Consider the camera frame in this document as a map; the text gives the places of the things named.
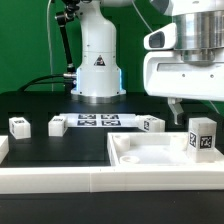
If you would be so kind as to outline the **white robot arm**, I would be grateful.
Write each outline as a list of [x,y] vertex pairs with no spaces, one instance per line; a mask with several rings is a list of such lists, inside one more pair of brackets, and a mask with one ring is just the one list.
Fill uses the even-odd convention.
[[[224,0],[149,0],[172,22],[144,37],[147,94],[166,97],[175,117],[183,99],[224,101]],[[107,103],[126,94],[116,64],[116,28],[100,11],[133,0],[81,0],[82,63],[71,94]]]

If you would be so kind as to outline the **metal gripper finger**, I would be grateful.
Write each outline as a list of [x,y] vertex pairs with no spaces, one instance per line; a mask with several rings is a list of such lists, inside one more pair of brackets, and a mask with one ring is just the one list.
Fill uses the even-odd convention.
[[182,106],[182,100],[180,98],[169,98],[168,99],[168,106],[173,113],[174,116],[174,123],[176,125],[182,124],[182,115],[184,113]]

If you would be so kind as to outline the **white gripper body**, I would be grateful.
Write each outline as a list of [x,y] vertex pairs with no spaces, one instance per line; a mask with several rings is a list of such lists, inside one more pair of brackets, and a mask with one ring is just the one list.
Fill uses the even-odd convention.
[[222,33],[193,25],[170,23],[144,37],[148,51],[143,83],[148,95],[224,101]]

